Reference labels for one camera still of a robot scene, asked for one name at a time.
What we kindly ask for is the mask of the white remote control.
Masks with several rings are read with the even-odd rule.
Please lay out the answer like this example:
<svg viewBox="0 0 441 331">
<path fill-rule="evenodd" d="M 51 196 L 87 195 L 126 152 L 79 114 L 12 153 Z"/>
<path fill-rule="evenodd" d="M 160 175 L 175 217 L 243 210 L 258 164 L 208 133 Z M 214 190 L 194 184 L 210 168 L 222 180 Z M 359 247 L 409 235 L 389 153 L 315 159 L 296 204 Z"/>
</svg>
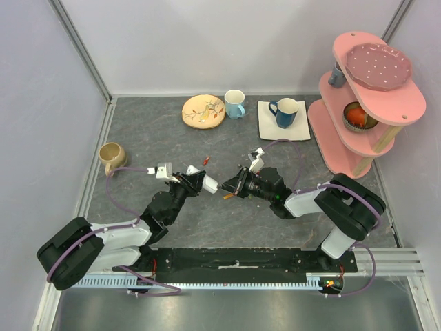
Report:
<svg viewBox="0 0 441 331">
<path fill-rule="evenodd" d="M 186 175 L 198 174 L 201 170 L 193 165 L 187 167 Z M 215 194 L 218 190 L 218 182 L 211 178 L 208 174 L 203 175 L 202 188 L 211 194 Z"/>
</svg>

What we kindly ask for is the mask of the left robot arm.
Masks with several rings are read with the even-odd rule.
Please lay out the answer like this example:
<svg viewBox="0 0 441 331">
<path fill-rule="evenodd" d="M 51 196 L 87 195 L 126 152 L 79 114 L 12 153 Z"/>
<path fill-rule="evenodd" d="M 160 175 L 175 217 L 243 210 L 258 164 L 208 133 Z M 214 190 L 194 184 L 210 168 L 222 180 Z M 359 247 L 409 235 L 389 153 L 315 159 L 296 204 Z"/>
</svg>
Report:
<svg viewBox="0 0 441 331">
<path fill-rule="evenodd" d="M 143 213 L 134 212 L 134 220 L 97 224 L 76 217 L 39 248 L 37 259 L 47 273 L 46 281 L 57 290 L 113 267 L 146 270 L 151 264 L 149 245 L 167 234 L 186 199 L 201 190 L 214 194 L 218 189 L 206 171 L 194 166 L 174 173 L 169 163 L 160 163 L 141 171 L 165 182 L 169 190 L 156 193 Z"/>
</svg>

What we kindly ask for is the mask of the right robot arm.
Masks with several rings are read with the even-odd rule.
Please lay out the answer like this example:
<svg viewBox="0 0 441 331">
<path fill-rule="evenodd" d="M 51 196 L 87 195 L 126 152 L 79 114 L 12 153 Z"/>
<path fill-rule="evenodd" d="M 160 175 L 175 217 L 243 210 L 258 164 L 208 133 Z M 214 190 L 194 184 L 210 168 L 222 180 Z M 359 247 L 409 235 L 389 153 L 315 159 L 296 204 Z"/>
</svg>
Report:
<svg viewBox="0 0 441 331">
<path fill-rule="evenodd" d="M 332 271 L 341 256 L 356 242 L 364 241 L 378 227 L 386 204 L 378 195 L 343 173 L 314 189 L 293 191 L 285 185 L 276 168 L 263 168 L 253 173 L 242 168 L 220 185 L 236 197 L 258 197 L 269 202 L 281 219 L 295 219 L 306 214 L 324 213 L 334 228 L 319 246 L 316 265 Z"/>
</svg>

